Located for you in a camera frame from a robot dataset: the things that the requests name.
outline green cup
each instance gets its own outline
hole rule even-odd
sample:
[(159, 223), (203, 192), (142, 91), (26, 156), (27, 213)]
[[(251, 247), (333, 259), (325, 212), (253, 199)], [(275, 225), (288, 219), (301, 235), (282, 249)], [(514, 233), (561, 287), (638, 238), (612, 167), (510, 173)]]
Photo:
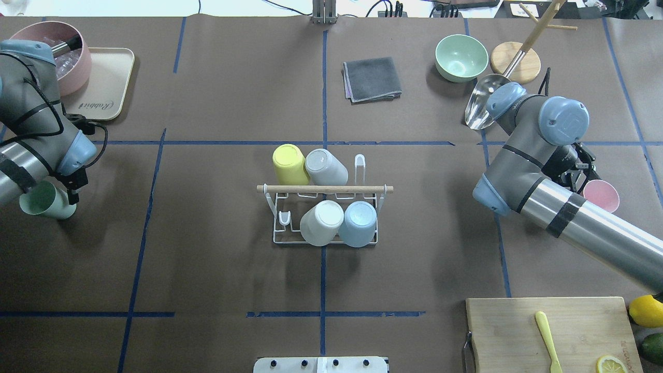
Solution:
[(435, 48), (435, 67), (450, 82), (469, 82), (488, 66), (488, 51), (473, 37), (463, 34), (443, 38)]
[(64, 220), (76, 211), (76, 205), (69, 204), (67, 193), (46, 180), (40, 181), (30, 192), (19, 197), (21, 210), (28, 215)]

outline dish rack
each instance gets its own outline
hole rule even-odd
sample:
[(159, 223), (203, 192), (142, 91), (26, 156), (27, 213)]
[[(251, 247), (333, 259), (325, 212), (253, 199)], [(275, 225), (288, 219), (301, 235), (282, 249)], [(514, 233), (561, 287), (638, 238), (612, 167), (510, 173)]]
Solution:
[[(361, 179), (357, 183), (357, 175), (361, 170)], [(334, 200), (340, 204), (352, 203), (355, 200), (365, 200), (375, 208), (375, 212), (379, 214), (387, 194), (394, 192), (393, 186), (378, 185), (367, 186), (364, 185), (366, 181), (366, 159), (362, 154), (355, 156), (355, 185), (258, 185), (257, 192), (265, 195), (267, 204), (269, 205), (272, 214), (274, 215), (274, 224), (272, 229), (272, 241), (275, 244), (308, 244), (301, 235), (299, 224), (295, 225), (293, 222), (293, 213), (288, 208), (287, 201), (289, 199), (297, 198), (297, 202), (318, 201), (324, 199)], [(312, 208), (314, 204), (306, 203), (304, 207), (306, 211)], [(368, 243), (375, 245), (378, 241), (378, 228), (376, 225), (375, 235)], [(338, 235), (330, 242), (332, 244), (344, 244), (338, 238)]]

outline cutting board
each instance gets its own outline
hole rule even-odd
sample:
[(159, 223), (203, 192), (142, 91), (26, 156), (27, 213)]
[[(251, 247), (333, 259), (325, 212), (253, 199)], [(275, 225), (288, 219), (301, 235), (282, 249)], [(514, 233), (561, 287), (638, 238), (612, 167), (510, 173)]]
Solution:
[(621, 297), (470, 298), (465, 301), (477, 373), (550, 371), (550, 356), (534, 314), (548, 316), (564, 373), (596, 373), (610, 354), (642, 373)]
[[(496, 74), (503, 74), (504, 70), (507, 69), (507, 66), (511, 63), (513, 56), (516, 55), (518, 49), (522, 46), (521, 42), (508, 41), (503, 42), (493, 49), (491, 53), (491, 68)], [(541, 60), (538, 57), (538, 54), (534, 49), (530, 49), (525, 57), (520, 61), (518, 66), (509, 79), (512, 82), (518, 82), (521, 84), (529, 83), (533, 81), (538, 73), (541, 71)]]

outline gray robot arm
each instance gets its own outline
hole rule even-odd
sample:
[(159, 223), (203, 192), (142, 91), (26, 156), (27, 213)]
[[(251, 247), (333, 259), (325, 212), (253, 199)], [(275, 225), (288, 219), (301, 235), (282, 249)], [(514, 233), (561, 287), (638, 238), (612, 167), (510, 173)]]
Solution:
[(561, 97), (528, 95), (517, 83), (500, 87), (487, 105), (511, 136), (477, 183), (475, 199), (502, 215), (514, 210), (653, 294), (663, 292), (663, 241), (541, 171), (557, 148), (584, 135), (589, 125), (584, 106)]
[(42, 42), (0, 42), (0, 121), (16, 135), (0, 143), (0, 206), (47, 175), (80, 173), (97, 151), (65, 116), (53, 52)]

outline pink cup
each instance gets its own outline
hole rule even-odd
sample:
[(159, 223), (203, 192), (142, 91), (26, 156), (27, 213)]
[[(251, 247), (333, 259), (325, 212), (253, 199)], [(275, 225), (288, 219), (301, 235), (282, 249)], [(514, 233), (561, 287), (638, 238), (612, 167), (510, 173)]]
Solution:
[(619, 207), (619, 193), (607, 181), (600, 179), (588, 181), (580, 195), (610, 213)]
[(81, 56), (74, 67), (58, 79), (60, 95), (67, 96), (79, 90), (88, 81), (90, 71), (92, 70), (92, 56), (90, 55), (88, 44), (85, 42), (81, 33), (68, 23), (45, 21), (35, 23), (20, 30), (11, 39), (44, 41), (44, 37), (48, 37), (52, 40), (68, 40), (75, 34), (79, 34), (81, 40), (83, 40)]

